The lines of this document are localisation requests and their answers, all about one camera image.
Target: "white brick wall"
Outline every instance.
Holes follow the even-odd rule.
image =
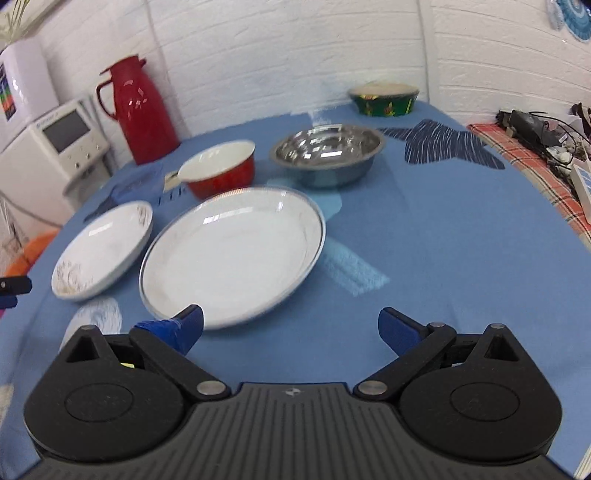
[[[415,84],[426,98],[419,1],[429,2],[67,0],[38,36],[62,101],[92,92],[117,59],[146,57],[187,137],[343,102],[372,79]],[[439,107],[460,122],[591,103],[591,45],[552,31],[545,0],[430,2]],[[117,124],[102,123],[118,162],[129,161]]]
[[[343,102],[375,78],[426,91],[416,0],[67,0],[37,35],[61,101],[92,92],[117,59],[147,58],[183,138]]]
[[[591,103],[591,45],[553,31],[545,0],[431,0],[441,108],[463,124],[499,108]]]

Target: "red enamel bowl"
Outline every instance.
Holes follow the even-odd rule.
[[[187,160],[178,179],[202,200],[249,187],[255,177],[254,153],[255,144],[250,140],[215,145]]]

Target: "display screen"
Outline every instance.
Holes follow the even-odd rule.
[[[63,152],[88,132],[90,128],[86,126],[76,110],[43,129],[43,133],[58,153]]]

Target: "white plate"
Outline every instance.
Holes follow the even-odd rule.
[[[214,197],[152,243],[139,293],[158,319],[196,303],[206,329],[245,322],[288,297],[318,260],[326,225],[318,206],[284,188]]]
[[[124,203],[87,225],[62,253],[51,276],[53,293],[82,301],[115,283],[138,258],[152,232],[152,207]]]

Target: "colorful label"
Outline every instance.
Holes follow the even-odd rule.
[[[12,98],[3,63],[0,64],[0,102],[2,102],[2,110],[4,110],[6,120],[10,120],[17,112],[17,106],[14,104],[14,99]]]

